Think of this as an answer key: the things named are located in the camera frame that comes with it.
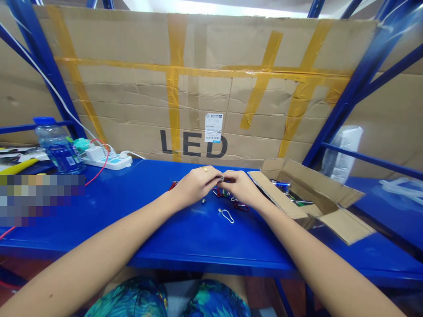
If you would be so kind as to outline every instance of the silver carabiner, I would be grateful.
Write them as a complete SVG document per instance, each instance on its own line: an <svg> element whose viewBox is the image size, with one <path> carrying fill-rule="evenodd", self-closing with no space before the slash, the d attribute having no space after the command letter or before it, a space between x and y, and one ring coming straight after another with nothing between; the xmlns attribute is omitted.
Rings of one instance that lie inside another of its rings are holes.
<svg viewBox="0 0 423 317"><path fill-rule="evenodd" d="M218 209L218 211L230 222L230 223L235 223L235 220L232 218L232 216L230 215L230 213L229 213L229 211L227 211L226 209ZM227 214L228 214L228 216L230 217L230 218L228 218L223 212L224 211L226 211L227 212Z"/></svg>

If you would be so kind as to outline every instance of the blue table surface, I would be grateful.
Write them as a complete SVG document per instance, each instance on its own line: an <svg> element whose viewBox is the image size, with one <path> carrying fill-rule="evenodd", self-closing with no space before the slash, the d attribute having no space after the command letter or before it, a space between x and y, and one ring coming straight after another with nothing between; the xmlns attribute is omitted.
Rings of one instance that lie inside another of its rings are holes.
<svg viewBox="0 0 423 317"><path fill-rule="evenodd" d="M379 179L350 177L347 186L366 193L354 205L423 251L423 206L384 191Z"/></svg>
<svg viewBox="0 0 423 317"><path fill-rule="evenodd" d="M34 227L12 231L0 241L0 254L58 258L153 201L169 189L172 181L180 180L199 166L134 160L130 168L104 170L86 188L85 196L73 198L72 206L57 208L55 217L36 218ZM98 170L89 166L87 180ZM211 192L205 198L205 204L198 202L171 217L146 241L130 264L243 275L298 276L290 257L256 211L235 210L229 199L217 198ZM228 209L235 223L230 224L218 208ZM376 284L423 286L423 265L378 233L347 246L327 227L311 232Z"/></svg>

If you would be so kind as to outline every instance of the barcode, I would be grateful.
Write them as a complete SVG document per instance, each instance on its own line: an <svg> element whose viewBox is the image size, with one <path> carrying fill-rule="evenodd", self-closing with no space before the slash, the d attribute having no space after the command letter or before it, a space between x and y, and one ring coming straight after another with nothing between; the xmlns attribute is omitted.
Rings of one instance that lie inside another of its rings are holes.
<svg viewBox="0 0 423 317"><path fill-rule="evenodd" d="M72 156L68 156L66 159L70 166L76 164Z"/></svg>

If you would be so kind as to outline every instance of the lap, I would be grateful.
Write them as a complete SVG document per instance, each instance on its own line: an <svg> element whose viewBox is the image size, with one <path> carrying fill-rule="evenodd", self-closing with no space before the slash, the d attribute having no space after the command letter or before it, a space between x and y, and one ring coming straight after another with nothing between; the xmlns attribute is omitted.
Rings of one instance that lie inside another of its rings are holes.
<svg viewBox="0 0 423 317"><path fill-rule="evenodd" d="M201 280L183 317L250 316L247 303L231 288L216 280ZM167 316L167 294L163 285L145 277L133 277L100 298L86 317Z"/></svg>

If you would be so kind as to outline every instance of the white power strip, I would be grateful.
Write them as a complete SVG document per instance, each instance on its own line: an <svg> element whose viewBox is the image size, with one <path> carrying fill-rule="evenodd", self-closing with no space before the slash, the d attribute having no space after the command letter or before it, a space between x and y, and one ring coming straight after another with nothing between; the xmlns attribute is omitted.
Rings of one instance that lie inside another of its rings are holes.
<svg viewBox="0 0 423 317"><path fill-rule="evenodd" d="M96 151L96 155L84 155L82 157L83 161L85 164L87 165L93 165L93 166L98 166L98 167L103 167L104 162L106 162L106 156L103 154L103 157L101 157L102 155L98 155L99 153L103 153L103 150L101 150L101 152ZM126 154L125 152L122 152L120 155L117 155L114 151L112 153L110 153L109 158L107 160L106 166L105 168L110 169L110 170L121 170L124 169L125 167L130 167L132 164L132 157L130 157L128 154Z"/></svg>

